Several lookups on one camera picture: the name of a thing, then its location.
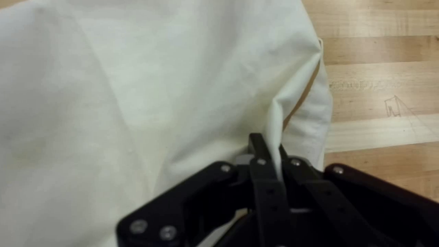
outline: black plastic part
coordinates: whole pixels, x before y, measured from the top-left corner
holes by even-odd
[[[290,206],[284,185],[261,135],[250,136],[254,159],[250,174],[254,188],[258,237],[261,247],[291,247]]]
[[[216,162],[173,189],[162,194],[151,203],[125,217],[117,228],[120,246],[124,247],[187,247],[196,246],[213,229],[231,221],[235,209],[227,203],[228,191],[238,177],[238,170],[227,162]],[[131,232],[131,225],[144,220],[148,228],[144,233]],[[162,240],[164,226],[175,226],[177,236]]]
[[[324,173],[280,147],[282,183],[261,135],[250,163],[216,162],[117,226],[120,247],[195,247],[247,209],[216,247],[438,247],[439,204],[390,183],[334,165]],[[131,225],[144,220],[144,233]],[[159,235],[176,226],[172,240]]]
[[[404,246],[439,246],[439,204],[346,165],[324,173],[378,231]]]

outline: wood grain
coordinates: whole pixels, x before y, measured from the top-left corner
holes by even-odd
[[[13,4],[17,4],[22,0],[0,0],[0,8],[6,8],[6,7],[10,7]]]
[[[439,200],[439,1],[303,3],[334,93],[327,163]]]

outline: white fabric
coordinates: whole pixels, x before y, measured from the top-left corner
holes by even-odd
[[[283,141],[321,165],[321,60],[298,0],[0,10],[0,246],[116,246],[121,217],[231,159],[251,132],[277,163]]]

